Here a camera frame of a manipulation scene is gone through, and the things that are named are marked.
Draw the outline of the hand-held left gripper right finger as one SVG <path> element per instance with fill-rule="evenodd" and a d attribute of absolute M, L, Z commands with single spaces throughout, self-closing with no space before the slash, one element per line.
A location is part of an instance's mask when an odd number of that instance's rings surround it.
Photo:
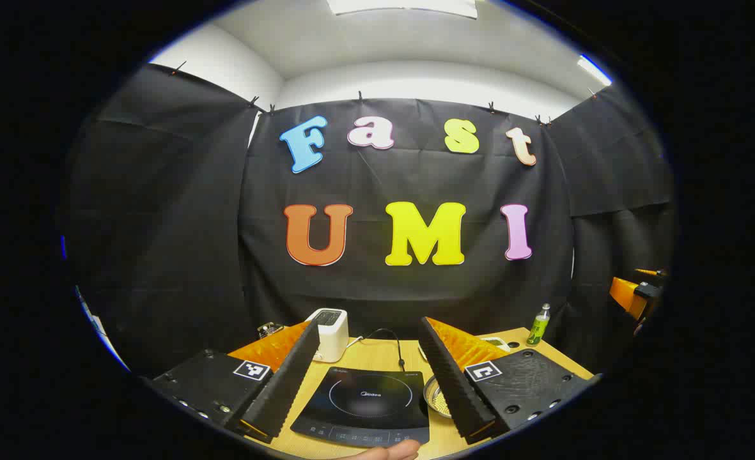
<path fill-rule="evenodd" d="M 433 318 L 421 318 L 419 344 L 467 443 L 522 431 L 598 382 L 535 348 L 504 353 Z"/>

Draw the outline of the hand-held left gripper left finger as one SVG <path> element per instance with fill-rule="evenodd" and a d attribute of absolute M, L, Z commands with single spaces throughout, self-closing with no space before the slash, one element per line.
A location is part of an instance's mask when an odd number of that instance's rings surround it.
<path fill-rule="evenodd" d="M 319 343 L 318 320 L 304 321 L 232 353 L 205 349 L 150 387 L 214 426 L 271 443 Z"/>

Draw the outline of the stainless steel pot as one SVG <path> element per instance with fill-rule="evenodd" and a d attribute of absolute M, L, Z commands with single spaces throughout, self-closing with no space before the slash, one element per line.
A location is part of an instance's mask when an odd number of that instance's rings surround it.
<path fill-rule="evenodd" d="M 439 416 L 451 419 L 448 403 L 446 402 L 444 393 L 442 393 L 442 389 L 435 376 L 430 376 L 430 378 L 427 379 L 426 384 L 424 384 L 423 397 L 430 410 L 439 414 Z"/>

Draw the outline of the black induction cooktop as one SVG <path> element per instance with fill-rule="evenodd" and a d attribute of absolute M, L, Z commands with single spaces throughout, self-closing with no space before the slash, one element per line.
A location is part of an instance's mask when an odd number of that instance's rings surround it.
<path fill-rule="evenodd" d="M 430 441 L 421 372 L 331 367 L 290 430 L 352 447 Z"/>

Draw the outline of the white toaster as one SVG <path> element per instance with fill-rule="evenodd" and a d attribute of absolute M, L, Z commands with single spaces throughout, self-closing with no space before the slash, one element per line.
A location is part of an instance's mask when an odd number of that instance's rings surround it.
<path fill-rule="evenodd" d="M 318 309 L 306 321 L 318 318 L 320 343 L 313 360 L 320 363 L 336 363 L 345 353 L 349 343 L 348 314 L 341 309 Z"/>

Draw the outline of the green tea bottle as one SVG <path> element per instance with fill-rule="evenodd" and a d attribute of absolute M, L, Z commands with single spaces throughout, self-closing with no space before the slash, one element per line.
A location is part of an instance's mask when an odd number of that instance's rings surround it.
<path fill-rule="evenodd" d="M 526 346 L 535 347 L 542 340 L 546 332 L 547 326 L 550 321 L 550 304 L 544 303 L 541 306 L 540 311 L 533 318 L 532 326 L 530 327 L 529 336 L 526 339 Z"/>

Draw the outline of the ceiling light panel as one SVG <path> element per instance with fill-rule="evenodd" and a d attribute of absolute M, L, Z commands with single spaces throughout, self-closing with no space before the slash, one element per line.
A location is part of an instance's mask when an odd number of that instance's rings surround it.
<path fill-rule="evenodd" d="M 325 0 L 335 15 L 379 10 L 418 10 L 476 20 L 476 0 Z"/>
<path fill-rule="evenodd" d="M 612 79 L 606 75 L 606 73 L 600 69 L 600 67 L 592 62 L 587 56 L 580 55 L 577 61 L 579 67 L 581 67 L 588 75 L 592 76 L 603 86 L 611 86 L 613 84 Z"/>

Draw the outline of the row of black cloth clips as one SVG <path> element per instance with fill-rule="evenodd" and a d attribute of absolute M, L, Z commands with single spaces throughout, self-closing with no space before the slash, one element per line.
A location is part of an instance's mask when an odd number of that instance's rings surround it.
<path fill-rule="evenodd" d="M 378 98 L 456 102 L 517 114 L 528 119 L 558 118 L 595 91 L 584 85 L 570 95 L 546 84 L 498 70 L 434 61 L 387 61 L 345 65 L 282 80 L 275 73 L 251 71 L 242 65 L 195 65 L 183 69 L 258 107 L 284 109 L 310 103 Z"/>

